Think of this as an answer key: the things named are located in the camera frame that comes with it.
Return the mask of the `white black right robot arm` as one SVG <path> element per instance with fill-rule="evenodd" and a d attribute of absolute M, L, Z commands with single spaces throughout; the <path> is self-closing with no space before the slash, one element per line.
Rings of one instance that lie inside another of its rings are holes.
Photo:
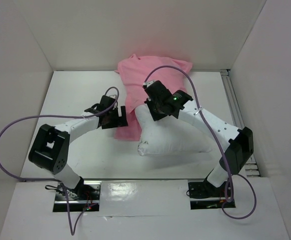
<path fill-rule="evenodd" d="M 222 150 L 221 159 L 204 179 L 204 192 L 215 196 L 229 176 L 238 174 L 254 152 L 253 132 L 228 124 L 203 107 L 182 90 L 171 93 L 160 81 L 144 83 L 144 102 L 154 121 L 173 116 L 200 130 Z"/>

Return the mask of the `white pillow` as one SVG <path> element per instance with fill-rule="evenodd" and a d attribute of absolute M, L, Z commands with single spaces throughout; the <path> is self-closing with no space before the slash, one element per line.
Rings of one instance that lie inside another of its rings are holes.
<path fill-rule="evenodd" d="M 205 135 L 192 125 L 171 116 L 154 121 L 145 104 L 138 106 L 134 112 L 141 127 L 137 147 L 140 156 L 157 157 L 211 151 Z"/>

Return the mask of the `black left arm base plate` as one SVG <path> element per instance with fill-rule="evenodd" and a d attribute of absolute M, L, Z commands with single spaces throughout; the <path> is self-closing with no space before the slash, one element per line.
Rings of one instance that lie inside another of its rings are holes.
<path fill-rule="evenodd" d="M 80 196 L 67 191 L 69 211 L 79 213 L 86 208 L 87 212 L 98 212 L 100 209 L 100 195 L 101 195 L 101 182 L 100 181 L 85 181 L 85 185 L 89 186 L 84 190 Z M 58 184 L 57 186 L 46 185 L 46 190 L 55 191 L 52 211 L 54 213 L 67 212 L 67 200 L 65 193 Z"/>

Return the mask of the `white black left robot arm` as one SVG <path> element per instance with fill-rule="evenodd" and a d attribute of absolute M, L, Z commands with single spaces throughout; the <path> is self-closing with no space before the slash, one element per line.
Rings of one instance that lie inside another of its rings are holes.
<path fill-rule="evenodd" d="M 118 107 L 114 96 L 103 95 L 99 103 L 75 118 L 55 126 L 43 124 L 34 139 L 28 159 L 48 171 L 61 182 L 61 191 L 74 200 L 98 200 L 100 189 L 84 183 L 67 163 L 70 144 L 98 128 L 113 129 L 128 126 L 126 107 Z"/>

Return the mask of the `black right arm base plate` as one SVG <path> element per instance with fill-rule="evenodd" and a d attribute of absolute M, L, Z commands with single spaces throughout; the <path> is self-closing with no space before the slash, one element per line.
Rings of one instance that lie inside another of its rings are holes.
<path fill-rule="evenodd" d="M 224 208 L 235 208 L 236 204 L 227 202 L 225 197 L 224 182 L 220 187 L 216 188 L 205 181 L 189 181 L 186 195 L 189 197 L 191 210 L 211 210 Z"/>

